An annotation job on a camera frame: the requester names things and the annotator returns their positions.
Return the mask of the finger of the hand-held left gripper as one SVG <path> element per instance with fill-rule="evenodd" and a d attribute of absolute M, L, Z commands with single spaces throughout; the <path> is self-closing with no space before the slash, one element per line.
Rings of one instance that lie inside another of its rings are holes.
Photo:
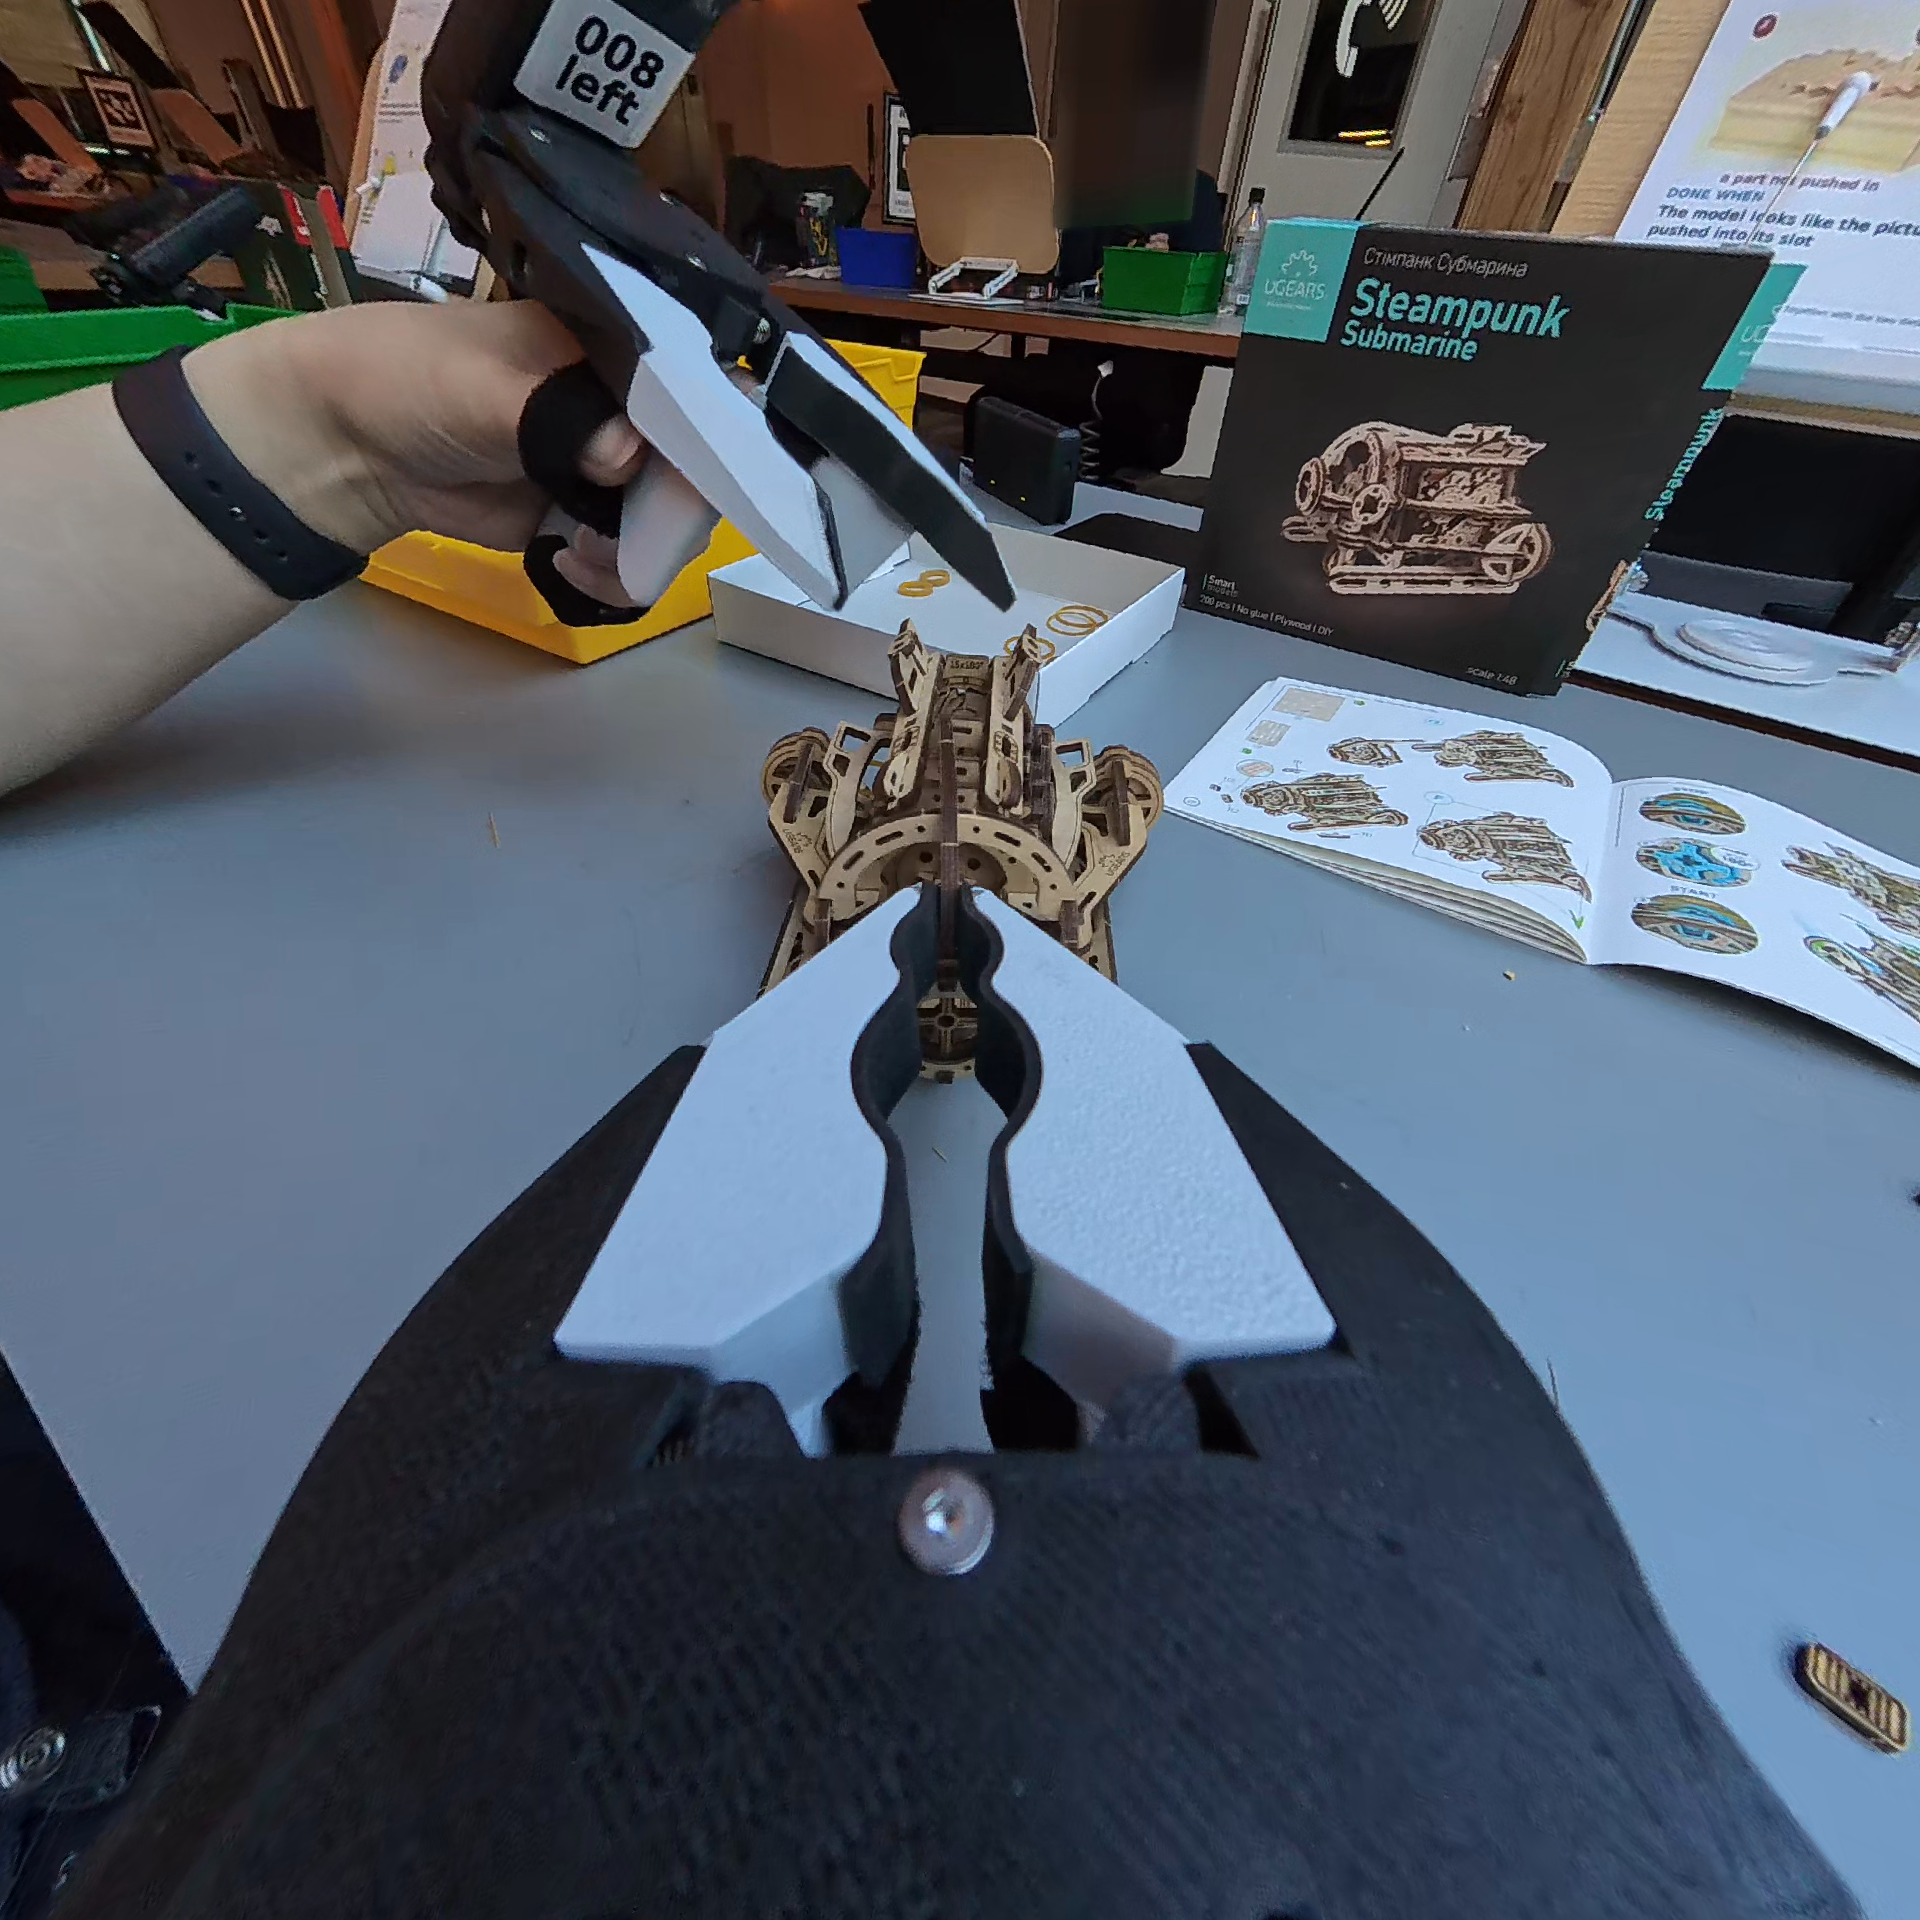
<path fill-rule="evenodd" d="M 587 262 L 645 336 L 626 396 L 638 431 L 793 585 L 838 608 L 848 577 L 829 504 L 764 405 L 722 370 L 704 320 L 620 257 L 587 246 Z"/>
<path fill-rule="evenodd" d="M 812 331 L 786 331 L 764 382 L 764 415 L 804 474 L 829 560 L 816 598 L 840 608 L 910 536 L 997 609 L 1017 589 L 992 524 L 914 429 Z"/>

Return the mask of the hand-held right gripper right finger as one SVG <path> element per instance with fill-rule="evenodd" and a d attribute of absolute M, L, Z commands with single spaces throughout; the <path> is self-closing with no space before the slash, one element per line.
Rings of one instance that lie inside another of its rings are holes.
<path fill-rule="evenodd" d="M 1148 1376 L 1310 1353 L 1333 1316 L 1177 1028 L 1005 900 L 958 900 L 992 1147 L 981 1307 L 999 1451 L 1068 1451 Z"/>

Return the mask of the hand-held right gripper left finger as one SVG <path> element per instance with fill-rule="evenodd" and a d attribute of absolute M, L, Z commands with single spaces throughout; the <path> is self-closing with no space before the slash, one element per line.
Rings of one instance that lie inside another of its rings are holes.
<path fill-rule="evenodd" d="M 891 1113 L 921 1071 L 933 887 L 898 891 L 709 1038 L 555 1326 L 563 1356 L 767 1385 L 806 1454 L 859 1376 L 917 1347 L 907 1173 Z"/>

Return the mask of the wooden model part with wheel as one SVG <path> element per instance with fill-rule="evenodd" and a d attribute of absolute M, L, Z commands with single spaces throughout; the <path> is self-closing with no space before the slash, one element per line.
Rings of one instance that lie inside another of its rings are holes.
<path fill-rule="evenodd" d="M 907 914 L 910 975 L 918 980 L 921 1073 L 948 1084 L 976 1071 L 981 943 L 971 920 L 971 887 L 981 877 L 976 851 L 944 842 L 918 873 Z"/>

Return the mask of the wooden submarine model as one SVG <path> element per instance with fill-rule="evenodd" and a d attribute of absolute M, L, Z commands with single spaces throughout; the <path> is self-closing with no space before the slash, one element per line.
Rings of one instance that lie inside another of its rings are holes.
<path fill-rule="evenodd" d="M 1029 690 L 1043 661 L 1033 626 L 997 657 L 953 657 L 907 619 L 891 649 L 895 711 L 835 733 L 797 730 L 768 750 L 768 826 L 797 891 L 764 993 L 777 995 L 891 897 L 918 891 L 944 842 L 976 851 L 973 890 L 1117 978 L 1111 891 L 1164 814 L 1164 780 L 1134 749 L 1095 750 L 1039 721 Z"/>

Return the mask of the black model kit box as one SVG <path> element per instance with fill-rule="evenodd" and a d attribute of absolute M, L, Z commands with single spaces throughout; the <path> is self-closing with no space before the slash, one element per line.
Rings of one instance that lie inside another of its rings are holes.
<path fill-rule="evenodd" d="M 1271 221 L 1187 600 L 1554 693 L 1799 262 Z"/>

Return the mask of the small wooden model piece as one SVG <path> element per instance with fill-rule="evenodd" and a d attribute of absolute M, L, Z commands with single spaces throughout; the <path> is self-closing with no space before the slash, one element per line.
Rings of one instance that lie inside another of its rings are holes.
<path fill-rule="evenodd" d="M 1793 1653 L 1793 1677 L 1808 1697 L 1836 1719 L 1851 1735 L 1887 1755 L 1903 1755 L 1913 1748 L 1910 1707 L 1874 1680 L 1867 1670 L 1845 1661 L 1828 1643 L 1806 1641 Z"/>

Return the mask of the white poster board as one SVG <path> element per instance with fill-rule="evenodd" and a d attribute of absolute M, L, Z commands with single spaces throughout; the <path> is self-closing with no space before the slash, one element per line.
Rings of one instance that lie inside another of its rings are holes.
<path fill-rule="evenodd" d="M 420 74 L 449 3 L 394 3 L 367 72 L 353 160 L 353 257 L 364 278 L 424 300 L 481 300 L 494 272 L 433 202 Z"/>

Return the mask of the wooden side table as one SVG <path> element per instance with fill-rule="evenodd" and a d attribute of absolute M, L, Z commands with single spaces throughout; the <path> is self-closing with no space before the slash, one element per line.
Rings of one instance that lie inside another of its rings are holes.
<path fill-rule="evenodd" d="M 774 275 L 768 287 L 816 324 L 829 328 L 829 314 L 925 331 L 981 331 L 1019 340 L 1068 340 L 1110 349 L 1148 349 L 1236 363 L 1241 323 L 1236 316 L 1154 316 L 1100 307 L 1097 301 L 1032 301 L 1032 300 L 948 300 L 925 290 L 874 290 L 838 278 Z"/>

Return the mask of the white shallow cardboard tray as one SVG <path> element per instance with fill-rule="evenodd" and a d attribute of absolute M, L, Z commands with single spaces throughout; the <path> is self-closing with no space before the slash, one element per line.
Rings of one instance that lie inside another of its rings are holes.
<path fill-rule="evenodd" d="M 927 647 L 958 657 L 997 657 L 1033 626 L 1045 661 L 1029 706 L 1039 721 L 1064 729 L 1102 684 L 1148 652 L 1182 609 L 1182 566 L 1012 526 L 997 526 L 997 546 L 1017 588 L 1005 612 L 958 576 L 931 598 L 898 595 L 901 576 L 948 566 L 925 537 L 901 546 L 840 609 L 817 608 L 767 556 L 750 556 L 709 577 L 717 636 L 825 680 L 891 693 L 891 649 L 907 619 Z M 1111 619 L 1081 642 L 1051 636 L 1045 616 L 1068 600 L 1102 608 Z"/>

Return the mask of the stacked yellow plastic bins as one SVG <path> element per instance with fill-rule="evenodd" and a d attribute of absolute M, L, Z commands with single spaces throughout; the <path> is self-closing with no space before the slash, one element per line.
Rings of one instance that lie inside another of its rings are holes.
<path fill-rule="evenodd" d="M 721 521 L 709 546 L 679 569 L 663 598 L 638 619 L 617 625 L 566 625 L 524 572 L 522 556 L 427 531 L 403 536 L 374 553 L 364 585 L 406 595 L 555 660 L 594 665 L 707 619 L 712 612 L 709 576 L 750 556 L 754 556 L 751 541 L 733 521 Z"/>

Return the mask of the beige cardboard sheet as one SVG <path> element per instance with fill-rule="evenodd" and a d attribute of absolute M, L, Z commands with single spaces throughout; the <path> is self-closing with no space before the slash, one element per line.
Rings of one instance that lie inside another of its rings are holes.
<path fill-rule="evenodd" d="M 1061 265 L 1051 150 L 1036 136 L 907 138 L 907 186 L 933 267 L 961 259 L 1017 262 L 1022 275 Z"/>

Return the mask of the black wristband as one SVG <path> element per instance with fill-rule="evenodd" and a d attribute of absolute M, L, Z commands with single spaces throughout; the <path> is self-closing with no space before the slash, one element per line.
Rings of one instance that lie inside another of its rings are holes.
<path fill-rule="evenodd" d="M 125 364 L 114 405 L 167 491 L 282 600 L 308 600 L 367 572 L 367 556 L 314 531 L 235 455 L 184 376 L 184 349 Z"/>

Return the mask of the instruction booklet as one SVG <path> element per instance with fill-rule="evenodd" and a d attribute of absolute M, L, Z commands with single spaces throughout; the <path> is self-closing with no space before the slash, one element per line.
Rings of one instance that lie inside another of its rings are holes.
<path fill-rule="evenodd" d="M 1615 780 L 1559 733 L 1274 680 L 1166 809 L 1583 966 L 1766 995 L 1917 1065 L 1917 868 L 1783 803 Z"/>

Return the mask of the white round plate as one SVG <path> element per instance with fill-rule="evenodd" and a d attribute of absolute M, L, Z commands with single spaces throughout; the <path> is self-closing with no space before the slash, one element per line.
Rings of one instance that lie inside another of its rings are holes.
<path fill-rule="evenodd" d="M 1763 684 L 1828 684 L 1839 677 L 1884 680 L 1917 661 L 1917 621 L 1900 621 L 1884 638 L 1836 636 L 1704 609 L 1654 593 L 1632 593 L 1612 608 L 1635 621 L 1662 649 L 1704 671 Z"/>

